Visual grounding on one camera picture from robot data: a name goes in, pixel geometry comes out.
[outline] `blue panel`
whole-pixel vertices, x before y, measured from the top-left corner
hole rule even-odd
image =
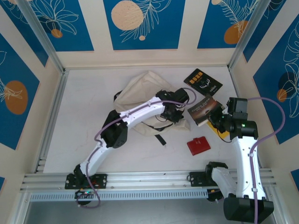
[[[296,187],[299,191],[299,169],[296,169],[296,170],[292,171],[291,174],[292,174],[292,177],[293,177],[294,182],[296,184]]]
[[[185,0],[104,0],[114,50],[177,49]]]
[[[38,41],[32,29],[28,25],[26,19],[23,17],[18,6],[11,3],[8,0],[0,0],[0,5],[3,7],[4,11],[7,13],[11,21],[17,27],[17,29],[24,37],[31,49],[34,51],[34,53],[41,61],[43,66],[46,66],[48,55],[46,51],[43,49],[40,42]]]
[[[269,27],[273,23],[274,19],[278,15],[280,9],[284,5],[286,0],[271,0],[268,8],[263,14],[259,24],[257,25],[255,31],[253,32],[248,44],[246,45],[243,54],[246,61],[248,62],[259,43],[263,39],[263,36],[267,33]]]
[[[211,0],[198,49],[234,48],[258,0]]]
[[[78,0],[29,3],[56,51],[93,51]]]
[[[5,181],[5,178],[0,176],[0,192],[1,192],[2,186],[4,185],[4,181]]]
[[[16,149],[39,80],[0,35],[0,143]]]
[[[299,133],[299,15],[253,76],[261,97],[277,101],[284,109],[284,128],[276,135],[283,143]],[[264,102],[274,130],[281,124],[278,108]]]

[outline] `red object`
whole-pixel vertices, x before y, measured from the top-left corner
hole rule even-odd
[[[187,142],[187,146],[189,147],[192,155],[211,149],[205,137],[195,138],[192,141]]]

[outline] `white table surface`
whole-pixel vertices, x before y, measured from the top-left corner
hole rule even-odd
[[[187,87],[183,80],[196,68],[126,68],[71,70],[66,83],[57,122],[51,140],[44,173],[71,173],[94,149],[95,134],[100,130],[108,113],[113,110],[113,96],[130,79],[148,70],[159,74],[174,87]],[[227,67],[200,68],[223,84],[214,99],[226,104],[236,97]],[[197,94],[197,102],[204,96]],[[130,130],[127,142],[114,150],[102,163],[99,172],[173,171],[204,169],[210,161],[225,162],[236,168],[232,145],[224,143],[207,126],[197,127],[189,113],[191,131],[170,130],[162,137],[166,146],[153,137],[145,137]],[[187,142],[205,136],[211,149],[192,156]]]

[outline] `line drawing of plant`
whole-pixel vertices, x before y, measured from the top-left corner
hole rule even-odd
[[[27,23],[20,9],[14,0],[1,0],[12,15],[22,22]],[[78,14],[65,10],[64,0],[27,0],[40,21],[46,33],[52,34],[56,38],[61,38],[66,31],[77,34],[77,30],[72,25],[79,18]]]
[[[14,0],[1,0],[3,4],[10,10],[11,14],[21,20],[23,23],[28,24],[27,20],[24,18],[23,13],[20,11]]]
[[[273,2],[273,0],[269,3],[266,11],[264,12],[264,16],[268,19],[270,11],[277,11],[282,6],[284,0],[279,0],[280,2]]]
[[[137,22],[138,27],[122,30],[123,33],[120,36],[123,36],[123,43],[130,38],[133,38],[134,40],[139,38],[141,41],[145,40],[146,36],[151,32],[151,29],[155,28],[155,23],[159,25],[160,20],[158,13],[165,10],[170,5],[171,0],[123,0],[119,3],[121,2],[123,2],[124,5],[131,6],[131,8],[126,11],[122,27],[125,27],[126,25],[128,26],[132,22],[136,22],[136,19],[140,20],[140,22]]]
[[[212,0],[212,4],[222,7],[224,16],[238,28],[238,36],[240,37],[245,28],[244,22],[253,13],[259,1],[247,0],[244,7],[240,6],[239,0]]]
[[[284,53],[285,70],[288,80],[278,92],[278,100],[284,102],[289,99],[290,118],[295,118],[299,115],[299,22],[295,29],[291,32]]]
[[[7,52],[5,51],[0,51],[0,65],[3,64],[5,57],[6,57]],[[20,94],[22,93],[21,91],[13,91],[9,88],[7,88],[3,82],[1,81],[0,78],[0,102],[2,102],[5,98],[10,98],[10,97],[16,97],[19,99],[22,99],[22,96]]]

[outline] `beige bag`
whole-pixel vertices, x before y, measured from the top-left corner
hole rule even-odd
[[[114,97],[114,107],[117,112],[132,109],[150,100],[160,90],[175,92],[177,89],[171,86],[159,75],[148,71],[134,77],[120,94]],[[145,136],[159,135],[167,132],[171,128],[190,130],[190,124],[185,119],[181,119],[178,123],[174,124],[171,121],[161,118],[160,115],[157,115],[134,127],[136,131]]]

